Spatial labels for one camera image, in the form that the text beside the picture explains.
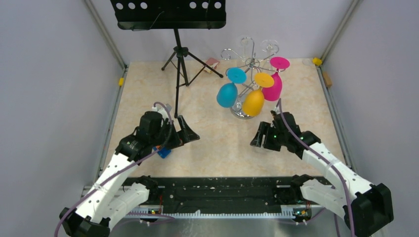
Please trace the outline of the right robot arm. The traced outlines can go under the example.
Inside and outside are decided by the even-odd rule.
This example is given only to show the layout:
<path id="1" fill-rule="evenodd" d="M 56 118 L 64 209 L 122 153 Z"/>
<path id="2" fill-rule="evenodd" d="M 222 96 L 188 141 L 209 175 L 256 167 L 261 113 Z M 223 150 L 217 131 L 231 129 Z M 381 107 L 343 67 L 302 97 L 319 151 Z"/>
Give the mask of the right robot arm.
<path id="1" fill-rule="evenodd" d="M 290 198 L 315 202 L 344 220 L 355 237 L 369 237 L 394 220 L 390 189 L 366 180 L 334 156 L 311 131 L 301 131 L 289 112 L 271 112 L 272 122 L 260 122 L 251 146 L 280 151 L 285 147 L 321 172 L 330 186 L 309 175 L 295 175 Z"/>

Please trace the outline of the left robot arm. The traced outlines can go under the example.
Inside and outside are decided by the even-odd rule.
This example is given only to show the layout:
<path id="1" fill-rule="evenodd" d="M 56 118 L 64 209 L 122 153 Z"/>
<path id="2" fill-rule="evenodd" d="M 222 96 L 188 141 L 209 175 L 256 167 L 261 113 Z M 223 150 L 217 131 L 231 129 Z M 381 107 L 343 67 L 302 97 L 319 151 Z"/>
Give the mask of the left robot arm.
<path id="1" fill-rule="evenodd" d="M 145 159 L 157 153 L 157 147 L 172 150 L 200 139 L 182 116 L 177 119 L 179 131 L 165 109 L 154 107 L 145 112 L 134 132 L 119 142 L 108 166 L 88 193 L 73 207 L 62 210 L 58 226 L 70 237 L 107 237 L 136 206 L 155 203 L 159 194 L 155 182 L 149 178 L 132 184 L 120 196 L 116 193 Z"/>

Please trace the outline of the blue plastic goblet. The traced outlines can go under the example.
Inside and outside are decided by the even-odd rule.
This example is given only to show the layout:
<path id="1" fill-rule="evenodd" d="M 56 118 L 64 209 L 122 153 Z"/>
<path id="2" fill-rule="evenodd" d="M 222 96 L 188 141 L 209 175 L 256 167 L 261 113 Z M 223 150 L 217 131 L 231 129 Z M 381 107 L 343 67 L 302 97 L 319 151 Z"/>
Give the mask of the blue plastic goblet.
<path id="1" fill-rule="evenodd" d="M 230 80 L 229 83 L 224 84 L 218 91 L 216 100 L 217 103 L 223 108 L 230 108 L 234 105 L 238 96 L 238 84 L 246 81 L 246 73 L 238 67 L 229 68 L 226 75 Z"/>

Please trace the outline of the tall clear flute glass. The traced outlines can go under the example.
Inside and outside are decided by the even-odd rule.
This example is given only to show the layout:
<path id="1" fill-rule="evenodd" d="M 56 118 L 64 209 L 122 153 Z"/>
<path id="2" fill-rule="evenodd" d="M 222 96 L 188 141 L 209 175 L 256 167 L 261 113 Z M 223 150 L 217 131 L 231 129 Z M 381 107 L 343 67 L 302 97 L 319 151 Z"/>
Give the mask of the tall clear flute glass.
<path id="1" fill-rule="evenodd" d="M 238 50 L 237 66 L 245 66 L 250 63 L 254 50 L 254 40 L 249 36 L 241 37 Z"/>

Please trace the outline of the magenta plastic goblet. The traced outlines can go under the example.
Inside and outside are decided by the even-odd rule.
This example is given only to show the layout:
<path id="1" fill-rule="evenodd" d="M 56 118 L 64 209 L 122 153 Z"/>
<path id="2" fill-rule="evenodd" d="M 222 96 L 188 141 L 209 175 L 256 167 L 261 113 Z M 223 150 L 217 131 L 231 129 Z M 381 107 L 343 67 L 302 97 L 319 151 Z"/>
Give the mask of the magenta plastic goblet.
<path id="1" fill-rule="evenodd" d="M 279 72 L 286 70 L 290 66 L 290 62 L 284 57 L 272 57 L 269 62 L 274 69 L 274 74 L 271 75 L 274 84 L 271 87 L 263 88 L 262 93 L 265 100 L 273 102 L 280 98 L 283 88 L 283 82 Z"/>

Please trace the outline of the small clear tumbler glass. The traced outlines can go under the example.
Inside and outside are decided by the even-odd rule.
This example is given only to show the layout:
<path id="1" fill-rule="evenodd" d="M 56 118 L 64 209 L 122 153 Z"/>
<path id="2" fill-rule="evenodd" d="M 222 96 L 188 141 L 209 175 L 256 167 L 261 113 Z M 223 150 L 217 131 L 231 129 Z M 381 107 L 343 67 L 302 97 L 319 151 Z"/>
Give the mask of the small clear tumbler glass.
<path id="1" fill-rule="evenodd" d="M 268 154 L 272 152 L 271 150 L 265 149 L 263 147 L 252 147 L 252 150 L 258 154 Z"/>

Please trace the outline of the clear wine glass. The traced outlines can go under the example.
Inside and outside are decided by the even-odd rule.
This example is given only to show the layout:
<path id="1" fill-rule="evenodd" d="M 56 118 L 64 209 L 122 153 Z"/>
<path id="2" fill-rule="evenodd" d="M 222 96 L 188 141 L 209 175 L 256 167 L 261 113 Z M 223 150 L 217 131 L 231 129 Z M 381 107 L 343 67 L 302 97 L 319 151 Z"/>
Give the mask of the clear wine glass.
<path id="1" fill-rule="evenodd" d="M 269 60 L 279 52 L 279 43 L 274 39 L 266 39 L 261 42 L 260 46 L 262 51 L 267 53 L 267 55 L 262 58 L 262 61 Z"/>

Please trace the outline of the orange plastic goblet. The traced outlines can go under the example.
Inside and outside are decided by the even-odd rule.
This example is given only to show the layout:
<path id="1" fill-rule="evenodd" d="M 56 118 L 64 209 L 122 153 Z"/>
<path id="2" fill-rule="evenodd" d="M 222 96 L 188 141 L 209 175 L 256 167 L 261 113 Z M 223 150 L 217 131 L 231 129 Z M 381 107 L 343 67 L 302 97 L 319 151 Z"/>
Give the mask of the orange plastic goblet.
<path id="1" fill-rule="evenodd" d="M 256 73 L 253 81 L 258 89 L 250 92 L 242 104 L 242 111 L 251 117 L 259 115 L 264 105 L 265 98 L 262 89 L 274 85 L 274 79 L 268 73 Z"/>

